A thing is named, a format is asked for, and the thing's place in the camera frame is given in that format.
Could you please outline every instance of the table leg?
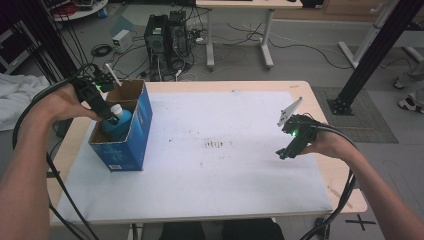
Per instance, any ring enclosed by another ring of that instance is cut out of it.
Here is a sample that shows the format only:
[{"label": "table leg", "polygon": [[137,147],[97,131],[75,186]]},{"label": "table leg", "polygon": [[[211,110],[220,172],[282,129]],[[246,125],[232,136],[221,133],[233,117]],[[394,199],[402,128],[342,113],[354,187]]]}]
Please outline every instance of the table leg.
[{"label": "table leg", "polygon": [[206,56],[207,62],[206,65],[209,70],[213,70],[215,66],[215,60],[213,56],[213,39],[212,39],[212,9],[208,9],[208,34],[206,39]]},{"label": "table leg", "polygon": [[275,9],[268,10],[264,37],[260,39],[262,53],[264,55],[265,63],[268,69],[274,66],[274,63],[272,62],[271,54],[269,53],[269,49],[268,49],[268,37],[269,37],[269,32],[271,30],[272,15],[274,14],[274,10]]}]

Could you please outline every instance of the forearm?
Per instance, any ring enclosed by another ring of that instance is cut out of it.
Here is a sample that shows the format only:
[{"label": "forearm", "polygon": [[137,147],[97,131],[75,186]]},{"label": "forearm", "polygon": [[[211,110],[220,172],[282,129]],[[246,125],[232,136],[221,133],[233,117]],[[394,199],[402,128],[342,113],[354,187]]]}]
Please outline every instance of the forearm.
[{"label": "forearm", "polygon": [[385,239],[424,239],[424,223],[359,152],[344,159],[355,174]]},{"label": "forearm", "polygon": [[47,239],[49,225],[46,147],[50,121],[30,115],[0,182],[0,236],[5,239]]}]

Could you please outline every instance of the cardboard box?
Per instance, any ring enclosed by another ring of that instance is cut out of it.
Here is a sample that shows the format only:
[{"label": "cardboard box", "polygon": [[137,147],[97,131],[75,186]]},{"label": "cardboard box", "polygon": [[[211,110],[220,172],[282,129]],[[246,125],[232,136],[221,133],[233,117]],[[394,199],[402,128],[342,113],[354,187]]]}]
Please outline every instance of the cardboard box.
[{"label": "cardboard box", "polygon": [[110,106],[117,103],[129,110],[133,116],[130,130],[122,142],[110,142],[98,122],[88,141],[111,172],[141,171],[144,153],[152,120],[152,107],[143,80],[123,80],[122,87],[108,93],[106,101]]}]

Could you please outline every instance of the hand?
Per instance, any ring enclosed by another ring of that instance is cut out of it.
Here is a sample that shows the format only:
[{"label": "hand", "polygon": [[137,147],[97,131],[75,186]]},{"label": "hand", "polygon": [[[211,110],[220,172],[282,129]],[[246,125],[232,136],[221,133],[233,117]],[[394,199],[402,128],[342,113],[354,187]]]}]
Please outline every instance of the hand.
[{"label": "hand", "polygon": [[359,151],[343,137],[327,131],[319,131],[317,138],[307,146],[300,154],[320,153],[343,161],[353,159]]},{"label": "hand", "polygon": [[44,121],[54,122],[75,117],[89,117],[99,121],[95,112],[83,107],[78,101],[74,87],[71,84],[50,93],[34,105],[26,118],[42,116]]}]

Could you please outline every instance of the floor mat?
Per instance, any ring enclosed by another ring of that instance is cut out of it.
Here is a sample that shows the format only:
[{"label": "floor mat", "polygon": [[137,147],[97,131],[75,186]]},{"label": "floor mat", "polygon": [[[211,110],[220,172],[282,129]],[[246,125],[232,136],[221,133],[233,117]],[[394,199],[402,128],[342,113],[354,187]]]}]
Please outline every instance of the floor mat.
[{"label": "floor mat", "polygon": [[354,113],[352,116],[333,115],[327,100],[335,99],[341,90],[341,88],[312,87],[329,124],[341,130],[354,142],[398,143],[365,89],[359,92],[351,106]]}]

